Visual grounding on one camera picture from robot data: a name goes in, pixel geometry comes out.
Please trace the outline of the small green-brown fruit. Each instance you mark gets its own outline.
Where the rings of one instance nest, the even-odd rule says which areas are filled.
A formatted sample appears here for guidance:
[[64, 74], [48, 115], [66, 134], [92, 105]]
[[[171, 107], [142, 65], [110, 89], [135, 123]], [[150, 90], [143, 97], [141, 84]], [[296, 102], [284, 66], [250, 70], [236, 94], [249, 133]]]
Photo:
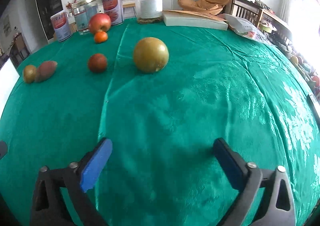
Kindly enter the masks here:
[[37, 70], [37, 68], [34, 65], [27, 65], [23, 69], [23, 80], [25, 83], [30, 84], [35, 81], [36, 70]]

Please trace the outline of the small sweet potato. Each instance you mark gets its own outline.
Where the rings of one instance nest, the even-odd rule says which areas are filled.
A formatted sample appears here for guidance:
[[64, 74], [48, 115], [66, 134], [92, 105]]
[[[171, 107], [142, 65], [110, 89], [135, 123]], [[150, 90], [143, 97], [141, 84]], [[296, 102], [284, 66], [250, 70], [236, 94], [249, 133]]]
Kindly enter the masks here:
[[35, 75], [35, 82], [43, 82], [49, 79], [57, 68], [57, 62], [45, 61], [37, 69]]

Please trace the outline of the dark red round fruit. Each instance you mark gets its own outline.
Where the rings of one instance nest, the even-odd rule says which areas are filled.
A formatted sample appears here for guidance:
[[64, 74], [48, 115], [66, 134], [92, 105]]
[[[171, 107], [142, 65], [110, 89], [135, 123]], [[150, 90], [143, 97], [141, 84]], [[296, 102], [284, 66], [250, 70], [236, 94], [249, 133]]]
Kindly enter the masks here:
[[107, 58], [101, 53], [93, 54], [87, 65], [91, 72], [101, 73], [107, 69]]

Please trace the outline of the white box brown bottom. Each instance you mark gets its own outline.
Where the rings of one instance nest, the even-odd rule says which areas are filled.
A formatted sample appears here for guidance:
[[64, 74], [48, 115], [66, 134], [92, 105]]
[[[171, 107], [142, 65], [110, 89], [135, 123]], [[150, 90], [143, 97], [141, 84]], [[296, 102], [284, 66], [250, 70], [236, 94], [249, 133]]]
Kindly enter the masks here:
[[2, 115], [12, 89], [20, 75], [10, 58], [1, 67], [0, 74], [0, 115]]

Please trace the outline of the green satin tablecloth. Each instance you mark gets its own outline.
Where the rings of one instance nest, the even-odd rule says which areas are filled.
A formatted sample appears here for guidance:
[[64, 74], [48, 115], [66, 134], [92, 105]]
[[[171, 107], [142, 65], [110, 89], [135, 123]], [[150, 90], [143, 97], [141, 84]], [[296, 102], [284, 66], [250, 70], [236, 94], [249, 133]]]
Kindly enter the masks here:
[[[135, 45], [158, 38], [169, 50], [158, 72], [140, 71]], [[91, 72], [101, 53], [107, 69]], [[41, 83], [19, 79], [1, 116], [1, 195], [22, 225], [30, 220], [40, 167], [66, 167], [112, 140], [89, 196], [109, 225], [215, 225], [237, 192], [212, 154], [223, 138], [260, 168], [285, 167], [303, 225], [319, 199], [319, 129], [311, 90], [274, 46], [233, 31], [141, 25], [112, 27], [96, 44], [73, 34], [18, 68], [53, 60]]]

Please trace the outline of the white red can left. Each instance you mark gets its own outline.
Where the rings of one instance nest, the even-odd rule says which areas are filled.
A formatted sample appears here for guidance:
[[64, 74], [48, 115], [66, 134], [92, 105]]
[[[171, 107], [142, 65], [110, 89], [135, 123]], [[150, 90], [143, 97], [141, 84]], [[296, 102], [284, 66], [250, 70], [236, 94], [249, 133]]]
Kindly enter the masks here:
[[61, 10], [60, 12], [52, 15], [50, 17], [50, 21], [52, 23], [58, 42], [65, 41], [72, 35], [67, 19], [67, 14], [64, 10]]

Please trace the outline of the small orange tangerine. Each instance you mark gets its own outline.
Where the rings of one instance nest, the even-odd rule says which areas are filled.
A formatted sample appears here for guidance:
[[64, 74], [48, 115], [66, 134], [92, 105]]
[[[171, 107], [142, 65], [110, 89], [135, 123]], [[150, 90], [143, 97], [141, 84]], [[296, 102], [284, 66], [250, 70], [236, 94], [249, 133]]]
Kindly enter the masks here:
[[108, 40], [108, 35], [104, 31], [99, 31], [94, 35], [94, 41], [96, 44], [103, 43]]

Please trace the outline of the white plastic bag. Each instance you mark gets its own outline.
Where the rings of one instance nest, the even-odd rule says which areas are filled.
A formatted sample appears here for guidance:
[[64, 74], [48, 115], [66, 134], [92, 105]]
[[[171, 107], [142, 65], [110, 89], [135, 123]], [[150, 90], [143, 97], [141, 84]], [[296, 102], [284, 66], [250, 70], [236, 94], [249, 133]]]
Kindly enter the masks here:
[[237, 35], [259, 43], [272, 45], [265, 35], [247, 19], [225, 13], [222, 14], [222, 18], [228, 22], [229, 28]]

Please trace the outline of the red apple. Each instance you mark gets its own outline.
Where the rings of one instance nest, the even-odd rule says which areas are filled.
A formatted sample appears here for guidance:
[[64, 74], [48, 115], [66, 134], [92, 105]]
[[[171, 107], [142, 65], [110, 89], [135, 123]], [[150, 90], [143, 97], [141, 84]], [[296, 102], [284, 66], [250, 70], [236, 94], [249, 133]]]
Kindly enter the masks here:
[[97, 13], [90, 19], [88, 28], [91, 34], [107, 32], [111, 28], [111, 18], [105, 13]]

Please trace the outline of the clear glass jar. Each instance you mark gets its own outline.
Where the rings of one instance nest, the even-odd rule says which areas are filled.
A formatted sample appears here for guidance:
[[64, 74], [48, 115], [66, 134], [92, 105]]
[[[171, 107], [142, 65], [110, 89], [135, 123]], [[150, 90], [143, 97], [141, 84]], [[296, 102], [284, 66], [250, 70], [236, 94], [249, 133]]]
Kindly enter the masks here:
[[72, 4], [77, 31], [80, 35], [89, 32], [89, 21], [98, 11], [97, 0], [80, 0]]

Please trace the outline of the wooden chair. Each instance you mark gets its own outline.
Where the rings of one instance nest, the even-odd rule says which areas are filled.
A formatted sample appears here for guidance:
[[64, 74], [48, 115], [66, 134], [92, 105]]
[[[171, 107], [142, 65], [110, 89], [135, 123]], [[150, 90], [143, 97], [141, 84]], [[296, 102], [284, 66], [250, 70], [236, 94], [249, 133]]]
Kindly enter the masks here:
[[248, 0], [232, 0], [230, 14], [251, 22], [255, 27], [263, 16], [263, 8]]

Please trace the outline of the white foam board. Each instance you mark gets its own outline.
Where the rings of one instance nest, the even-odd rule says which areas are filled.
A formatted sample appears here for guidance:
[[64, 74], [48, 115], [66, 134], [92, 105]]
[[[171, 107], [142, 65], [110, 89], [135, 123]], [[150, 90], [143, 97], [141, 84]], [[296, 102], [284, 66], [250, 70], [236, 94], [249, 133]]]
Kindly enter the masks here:
[[228, 24], [224, 21], [175, 11], [163, 11], [163, 21], [167, 26], [201, 27], [222, 31], [228, 29]]

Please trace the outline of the orange cushion cloth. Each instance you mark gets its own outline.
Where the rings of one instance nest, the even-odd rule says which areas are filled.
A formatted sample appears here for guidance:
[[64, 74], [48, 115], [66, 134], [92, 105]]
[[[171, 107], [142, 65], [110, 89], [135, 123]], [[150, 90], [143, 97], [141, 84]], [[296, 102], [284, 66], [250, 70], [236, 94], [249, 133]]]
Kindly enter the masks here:
[[186, 11], [218, 15], [231, 0], [178, 0], [178, 5]]

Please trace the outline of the white red can right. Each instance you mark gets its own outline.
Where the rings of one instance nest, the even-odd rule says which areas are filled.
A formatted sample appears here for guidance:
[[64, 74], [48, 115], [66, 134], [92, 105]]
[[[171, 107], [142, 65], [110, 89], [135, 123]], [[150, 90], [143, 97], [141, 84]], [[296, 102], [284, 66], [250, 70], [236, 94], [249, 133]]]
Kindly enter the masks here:
[[122, 0], [102, 0], [104, 13], [111, 19], [111, 25], [119, 25], [124, 22], [124, 11]]

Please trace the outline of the clear jar black lid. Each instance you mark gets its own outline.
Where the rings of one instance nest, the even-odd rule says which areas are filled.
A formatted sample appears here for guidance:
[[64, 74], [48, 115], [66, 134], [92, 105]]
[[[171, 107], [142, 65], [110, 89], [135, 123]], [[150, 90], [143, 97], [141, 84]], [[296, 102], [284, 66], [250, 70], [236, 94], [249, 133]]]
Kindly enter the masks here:
[[136, 19], [139, 24], [162, 21], [163, 0], [135, 0]]

